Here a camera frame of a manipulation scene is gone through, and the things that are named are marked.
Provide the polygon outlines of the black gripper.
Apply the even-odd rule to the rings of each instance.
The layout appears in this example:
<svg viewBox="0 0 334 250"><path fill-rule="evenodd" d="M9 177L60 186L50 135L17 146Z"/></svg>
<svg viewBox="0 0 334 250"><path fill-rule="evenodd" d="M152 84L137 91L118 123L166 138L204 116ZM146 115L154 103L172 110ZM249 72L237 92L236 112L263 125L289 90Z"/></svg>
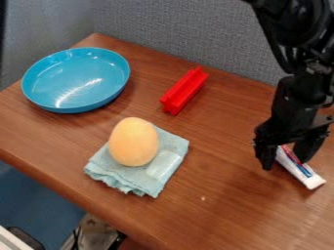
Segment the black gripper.
<svg viewBox="0 0 334 250"><path fill-rule="evenodd" d="M311 160L328 135L325 119L317 121L317 110L329 96L328 84L319 78L280 79L269 118L255 128L253 153L261 169L269 171L279 145L295 143L293 154L301 163Z"/></svg>

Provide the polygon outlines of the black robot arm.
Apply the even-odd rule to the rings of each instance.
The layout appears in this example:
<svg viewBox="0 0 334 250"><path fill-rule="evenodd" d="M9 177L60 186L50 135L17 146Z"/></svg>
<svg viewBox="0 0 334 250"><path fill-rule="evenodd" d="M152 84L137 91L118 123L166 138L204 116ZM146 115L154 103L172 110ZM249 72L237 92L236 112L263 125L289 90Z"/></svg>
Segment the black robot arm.
<svg viewBox="0 0 334 250"><path fill-rule="evenodd" d="M317 113L334 105L334 10L329 0L243 1L287 73L276 86L269 118L253 129L255 157L268 170L284 144L308 162L334 123L334 117Z"/></svg>

